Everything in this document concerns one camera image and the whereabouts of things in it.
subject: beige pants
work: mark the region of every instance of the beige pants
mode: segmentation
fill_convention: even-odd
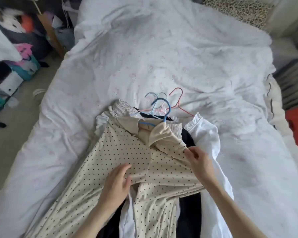
[[[109,172],[130,163],[127,171],[138,184],[134,206],[138,237],[175,237],[175,209],[179,197],[203,187],[184,157],[185,144],[171,131],[177,124],[136,118],[109,120],[105,132],[83,165],[38,226],[27,237],[71,237],[95,207]]]

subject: leopard print pillow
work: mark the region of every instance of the leopard print pillow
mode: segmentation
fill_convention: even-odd
[[[264,30],[274,5],[252,0],[204,0],[203,5]]]

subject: person's left arm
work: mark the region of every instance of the person's left arm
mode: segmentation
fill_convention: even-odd
[[[124,175],[130,167],[130,164],[119,165],[109,173],[97,205],[72,238],[95,238],[97,236],[106,220],[128,195],[131,177],[128,176],[124,181]]]

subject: hand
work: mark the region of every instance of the hand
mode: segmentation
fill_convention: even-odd
[[[206,153],[193,146],[184,150],[184,154],[191,163],[193,173],[204,187],[210,182],[217,183],[212,160]]]
[[[109,173],[95,207],[98,211],[106,212],[110,216],[126,199],[131,185],[131,176],[124,181],[124,175],[130,167],[131,164],[122,164]]]

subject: floor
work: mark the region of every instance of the floor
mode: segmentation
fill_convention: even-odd
[[[39,105],[32,93],[38,88],[48,88],[62,60],[52,52],[42,61],[47,62],[49,68],[41,68],[32,80],[23,82],[12,96],[19,102],[17,106],[13,107],[17,102],[12,98],[9,103],[11,107],[6,104],[0,112],[0,122],[7,125],[0,128],[0,189],[17,152],[28,139],[33,125],[38,120]]]

